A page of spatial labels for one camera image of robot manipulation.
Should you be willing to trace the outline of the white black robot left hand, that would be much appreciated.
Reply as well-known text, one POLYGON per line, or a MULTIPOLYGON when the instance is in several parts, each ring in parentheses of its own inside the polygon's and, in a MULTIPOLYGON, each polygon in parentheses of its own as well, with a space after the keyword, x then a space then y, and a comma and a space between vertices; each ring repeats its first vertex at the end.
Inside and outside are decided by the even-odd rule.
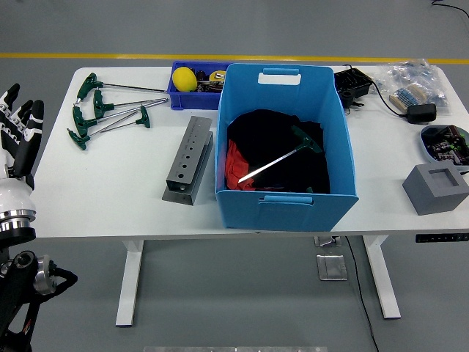
POLYGON ((13 108, 20 92, 13 84, 1 96, 1 212, 35 212, 32 168, 43 137, 44 103, 28 100, 13 108))

